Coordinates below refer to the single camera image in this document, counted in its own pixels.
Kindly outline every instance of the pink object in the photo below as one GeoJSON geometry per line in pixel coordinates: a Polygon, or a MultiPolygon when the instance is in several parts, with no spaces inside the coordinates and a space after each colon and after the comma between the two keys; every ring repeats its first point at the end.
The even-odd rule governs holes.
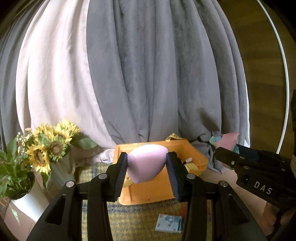
{"type": "Polygon", "coordinates": [[[168,149],[161,145],[147,144],[128,154],[128,175],[134,183],[143,183],[156,177],[164,168],[168,149]]]}
{"type": "Polygon", "coordinates": [[[223,147],[227,150],[233,151],[233,148],[237,143],[238,137],[239,137],[239,132],[224,134],[222,136],[222,139],[220,141],[217,141],[217,148],[223,147]]]}

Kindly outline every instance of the pink paper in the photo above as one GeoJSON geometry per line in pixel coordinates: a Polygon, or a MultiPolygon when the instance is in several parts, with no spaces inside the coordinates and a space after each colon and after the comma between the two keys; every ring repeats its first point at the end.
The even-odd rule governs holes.
{"type": "Polygon", "coordinates": [[[239,132],[224,134],[222,136],[222,139],[220,141],[217,141],[217,148],[223,147],[227,150],[233,151],[233,148],[237,143],[238,137],[239,137],[239,132]]]}

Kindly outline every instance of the yellow and blue rug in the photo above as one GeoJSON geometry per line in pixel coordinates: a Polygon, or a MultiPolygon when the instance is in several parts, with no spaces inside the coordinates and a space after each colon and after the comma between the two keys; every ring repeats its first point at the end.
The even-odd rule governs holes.
{"type": "MultiPolygon", "coordinates": [[[[79,182],[90,181],[107,170],[108,165],[96,163],[85,167],[79,182]]],[[[124,206],[119,202],[108,203],[110,226],[114,241],[179,241],[182,234],[156,232],[155,226],[159,213],[181,215],[184,204],[174,199],[157,203],[124,206]]],[[[87,201],[83,203],[82,237],[87,241],[87,201]]]]}

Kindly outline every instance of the potted plant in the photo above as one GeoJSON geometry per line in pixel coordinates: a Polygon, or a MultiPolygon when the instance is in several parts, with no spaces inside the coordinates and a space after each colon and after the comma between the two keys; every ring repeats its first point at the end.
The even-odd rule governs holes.
{"type": "Polygon", "coordinates": [[[97,145],[68,120],[63,120],[56,126],[41,124],[34,132],[30,128],[26,130],[25,135],[17,135],[18,151],[41,173],[45,187],[50,179],[59,188],[67,181],[75,181],[75,162],[70,156],[71,146],[91,149],[97,145]]]}
{"type": "Polygon", "coordinates": [[[0,149],[0,199],[8,197],[35,222],[48,206],[28,159],[17,151],[17,139],[0,149]]]}

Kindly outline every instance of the pink makeup sponge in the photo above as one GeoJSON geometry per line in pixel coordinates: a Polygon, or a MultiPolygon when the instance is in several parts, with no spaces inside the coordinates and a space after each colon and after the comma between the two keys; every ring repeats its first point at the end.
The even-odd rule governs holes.
{"type": "Polygon", "coordinates": [[[128,175],[134,183],[143,183],[156,177],[164,168],[168,149],[161,145],[147,144],[128,154],[128,175]]]}

